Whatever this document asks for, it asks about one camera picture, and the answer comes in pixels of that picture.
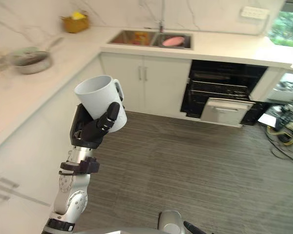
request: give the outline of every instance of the marble backsplash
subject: marble backsplash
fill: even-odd
[[[67,0],[0,0],[0,51],[35,46],[62,31]]]
[[[166,29],[255,35],[269,28],[284,0],[165,0]],[[240,16],[244,6],[270,10],[267,22]],[[0,0],[0,51],[39,45],[61,32],[60,16],[87,11],[92,25],[158,28],[162,0]]]
[[[284,0],[165,0],[167,29],[245,33],[270,28]],[[97,26],[158,28],[162,0],[72,0]],[[244,6],[270,10],[267,21],[240,16]]]

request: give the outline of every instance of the window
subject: window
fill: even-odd
[[[268,37],[274,44],[293,47],[293,0],[285,3]]]

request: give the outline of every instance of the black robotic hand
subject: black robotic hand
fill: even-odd
[[[113,102],[98,119],[93,119],[82,104],[79,104],[70,130],[71,144],[97,149],[108,130],[117,119],[120,105]]]

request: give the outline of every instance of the kitchen counter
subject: kitchen counter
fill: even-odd
[[[185,32],[193,34],[193,50],[107,44],[120,30],[92,27],[78,34],[62,33],[59,36],[65,39],[52,49],[54,65],[48,70],[20,75],[11,67],[1,72],[0,144],[101,51],[238,62],[293,70],[293,48],[276,46],[267,37]]]

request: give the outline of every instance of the frying pan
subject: frying pan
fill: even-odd
[[[34,74],[48,69],[52,65],[49,50],[61,42],[63,38],[54,40],[45,51],[29,51],[22,55],[13,55],[11,63],[21,74]]]

